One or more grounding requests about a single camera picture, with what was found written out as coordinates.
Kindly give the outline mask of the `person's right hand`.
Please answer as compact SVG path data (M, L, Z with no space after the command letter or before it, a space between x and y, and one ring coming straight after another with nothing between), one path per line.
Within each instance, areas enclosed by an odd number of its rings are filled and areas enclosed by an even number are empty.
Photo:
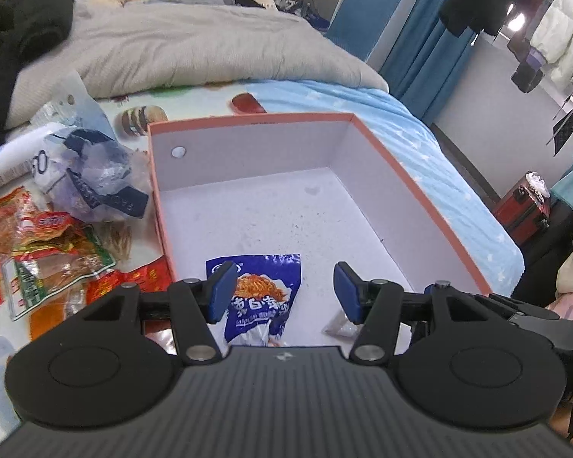
M573 293L561 295L550 306L549 309L559 315L559 318L573 321Z

